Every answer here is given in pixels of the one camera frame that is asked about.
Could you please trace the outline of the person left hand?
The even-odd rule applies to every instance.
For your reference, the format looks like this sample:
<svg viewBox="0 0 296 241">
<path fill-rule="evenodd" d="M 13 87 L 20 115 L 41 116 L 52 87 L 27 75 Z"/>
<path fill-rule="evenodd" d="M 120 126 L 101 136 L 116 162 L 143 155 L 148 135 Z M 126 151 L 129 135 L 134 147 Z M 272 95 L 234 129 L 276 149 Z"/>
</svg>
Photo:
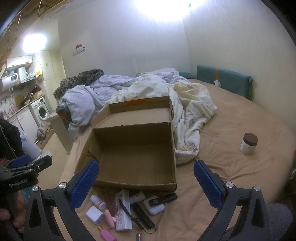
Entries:
<svg viewBox="0 0 296 241">
<path fill-rule="evenodd" d="M 18 232 L 23 233 L 27 202 L 17 192 L 4 197 L 1 201 L 1 221 L 13 220 L 14 227 Z"/>
</svg>

